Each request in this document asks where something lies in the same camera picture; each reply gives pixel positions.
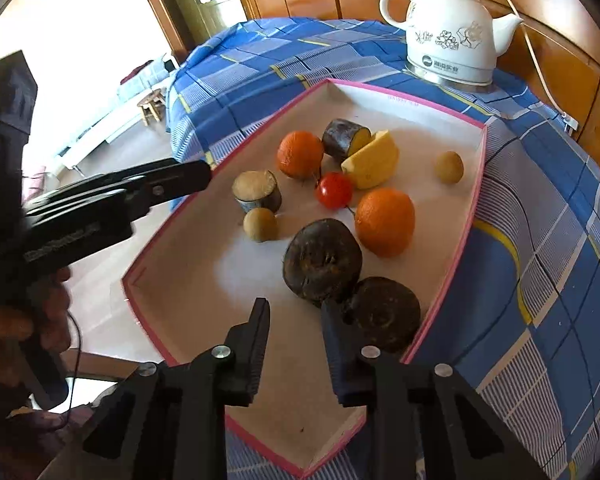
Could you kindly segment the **person's left hand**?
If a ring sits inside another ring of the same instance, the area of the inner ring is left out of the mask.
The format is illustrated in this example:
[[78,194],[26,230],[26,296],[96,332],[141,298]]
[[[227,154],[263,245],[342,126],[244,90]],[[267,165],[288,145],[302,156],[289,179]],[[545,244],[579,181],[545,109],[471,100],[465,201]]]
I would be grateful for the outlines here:
[[42,321],[38,324],[20,310],[0,307],[0,384],[15,387],[22,382],[9,345],[28,339],[34,330],[38,330],[42,347],[46,350],[62,353],[70,347],[70,295],[65,286],[69,278],[71,270],[68,266],[50,276],[52,286],[43,301]]

